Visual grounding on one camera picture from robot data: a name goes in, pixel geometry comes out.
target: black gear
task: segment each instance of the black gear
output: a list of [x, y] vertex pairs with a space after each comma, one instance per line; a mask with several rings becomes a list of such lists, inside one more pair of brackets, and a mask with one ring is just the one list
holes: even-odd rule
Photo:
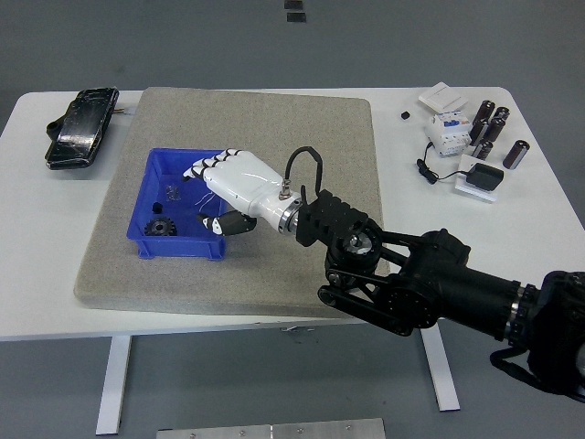
[[176, 236], [176, 226], [168, 217], [151, 219], [144, 227], [146, 236]]

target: smartphone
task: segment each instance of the smartphone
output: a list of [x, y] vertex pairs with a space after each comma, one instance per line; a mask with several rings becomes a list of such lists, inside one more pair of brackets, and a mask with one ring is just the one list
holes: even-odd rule
[[120, 93], [115, 87], [80, 91], [67, 112], [47, 125], [49, 169], [88, 167], [98, 154]]

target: black charger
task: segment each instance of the black charger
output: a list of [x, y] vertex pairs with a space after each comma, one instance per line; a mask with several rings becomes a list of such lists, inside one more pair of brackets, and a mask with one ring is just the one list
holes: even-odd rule
[[487, 190], [488, 192], [494, 190], [500, 183], [502, 183], [502, 180], [504, 180], [503, 170], [484, 165], [483, 163], [476, 163], [473, 165], [466, 175], [467, 177], [465, 178], [465, 181], [467, 183], [480, 189]]

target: blue tray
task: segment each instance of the blue tray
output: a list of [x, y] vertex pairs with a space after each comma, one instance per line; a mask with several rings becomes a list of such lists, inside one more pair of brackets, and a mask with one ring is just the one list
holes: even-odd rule
[[[223, 237], [207, 230], [196, 220], [197, 213], [218, 216], [225, 213], [227, 203], [214, 195], [199, 179], [183, 181], [183, 173], [201, 158], [210, 158], [219, 150], [167, 149], [151, 150], [146, 160], [144, 177], [128, 231], [128, 239], [138, 246], [138, 256], [196, 256], [221, 260], [226, 243]], [[153, 204], [162, 205], [161, 213], [153, 212]], [[176, 236], [148, 236], [146, 225], [161, 217], [169, 218]]]

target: capacitor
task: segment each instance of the capacitor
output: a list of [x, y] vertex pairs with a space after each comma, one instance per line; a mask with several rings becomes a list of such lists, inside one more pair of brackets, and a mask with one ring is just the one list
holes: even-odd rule
[[472, 157], [479, 158], [480, 160], [485, 160], [488, 154], [490, 154], [490, 151], [492, 151], [493, 147], [494, 144], [492, 144], [492, 142], [483, 139], [482, 141], [480, 141], [479, 144], [477, 144], [477, 146], [473, 150]]
[[530, 145], [528, 142], [524, 140], [516, 140], [512, 149], [510, 149], [510, 152], [504, 159], [504, 167], [507, 169], [516, 169], [518, 163], [524, 158], [529, 149]]
[[494, 112], [494, 118], [504, 119], [505, 121], [508, 120], [510, 117], [510, 110], [506, 107], [497, 107]]
[[473, 126], [472, 131], [469, 133], [472, 141], [471, 146], [476, 146], [480, 140], [484, 138], [485, 132], [487, 131], [488, 122], [486, 119], [481, 119]]
[[477, 114], [473, 118], [473, 125], [482, 119], [489, 119], [494, 111], [495, 104], [491, 101], [483, 101], [477, 111]]
[[485, 131], [485, 140], [489, 140], [490, 142], [495, 142], [497, 136], [502, 133], [502, 130], [505, 127], [505, 120], [500, 119], [499, 117], [493, 117], [490, 121], [487, 130]]

